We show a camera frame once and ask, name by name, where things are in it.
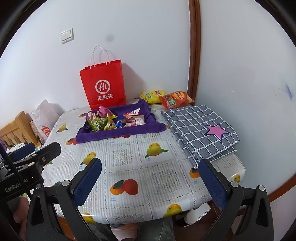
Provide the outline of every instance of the blue snack package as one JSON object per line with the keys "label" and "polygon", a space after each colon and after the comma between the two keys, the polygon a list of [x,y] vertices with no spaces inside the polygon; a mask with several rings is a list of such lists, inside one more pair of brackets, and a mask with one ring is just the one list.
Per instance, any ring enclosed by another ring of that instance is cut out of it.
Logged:
{"label": "blue snack package", "polygon": [[125,124],[126,124],[126,118],[123,115],[119,116],[116,122],[116,127],[122,128],[125,126]]}

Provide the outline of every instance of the metal bolt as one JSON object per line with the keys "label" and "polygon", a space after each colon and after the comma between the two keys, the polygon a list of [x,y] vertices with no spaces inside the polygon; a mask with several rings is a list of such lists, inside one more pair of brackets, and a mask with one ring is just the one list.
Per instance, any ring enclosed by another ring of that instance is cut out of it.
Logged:
{"label": "metal bolt", "polygon": [[237,182],[231,182],[231,186],[233,186],[234,188],[237,188],[239,184]]}
{"label": "metal bolt", "polygon": [[62,185],[64,187],[68,186],[69,184],[70,184],[70,181],[69,180],[65,180],[65,181],[62,182]]}
{"label": "metal bolt", "polygon": [[264,186],[262,186],[262,185],[259,185],[259,190],[261,190],[261,191],[265,191],[265,187]]}
{"label": "metal bolt", "polygon": [[38,183],[37,185],[36,185],[36,187],[35,187],[36,189],[39,189],[39,188],[41,188],[41,184],[40,183]]}

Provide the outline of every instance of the orange chip bag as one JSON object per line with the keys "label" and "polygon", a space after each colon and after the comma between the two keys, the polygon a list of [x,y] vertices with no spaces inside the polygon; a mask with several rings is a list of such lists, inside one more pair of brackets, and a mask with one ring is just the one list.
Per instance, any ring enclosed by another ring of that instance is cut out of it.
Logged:
{"label": "orange chip bag", "polygon": [[159,100],[166,110],[184,107],[188,104],[194,103],[194,100],[183,91],[176,91],[164,96],[159,96]]}

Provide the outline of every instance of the finger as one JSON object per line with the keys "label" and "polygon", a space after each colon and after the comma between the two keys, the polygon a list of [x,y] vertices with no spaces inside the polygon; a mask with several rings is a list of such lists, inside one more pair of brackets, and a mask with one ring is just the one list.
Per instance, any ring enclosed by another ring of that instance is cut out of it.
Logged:
{"label": "finger", "polygon": [[25,220],[28,216],[29,201],[25,197],[20,197],[20,202],[16,211],[13,213],[13,219],[16,223],[20,223]]}
{"label": "finger", "polygon": [[22,221],[20,225],[19,235],[23,240],[26,240],[26,226],[27,226],[27,219]]}

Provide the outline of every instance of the black cable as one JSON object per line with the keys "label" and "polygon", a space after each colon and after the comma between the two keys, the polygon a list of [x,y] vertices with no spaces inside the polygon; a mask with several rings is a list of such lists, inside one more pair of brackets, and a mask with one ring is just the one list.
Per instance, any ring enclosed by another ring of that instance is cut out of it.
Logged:
{"label": "black cable", "polygon": [[6,153],[6,151],[4,150],[4,148],[3,148],[2,145],[0,145],[0,155],[6,161],[6,163],[8,164],[8,166],[10,167],[10,169],[13,171],[13,173],[17,176],[17,178],[20,181],[20,183],[22,184],[22,187],[25,190],[26,194],[31,199],[32,198],[32,194],[30,193],[30,190],[28,189],[27,185],[24,182],[24,179],[22,178],[22,176],[20,175],[20,173],[16,169],[15,165],[13,164],[13,161],[11,160],[11,158],[9,157],[9,155]]}

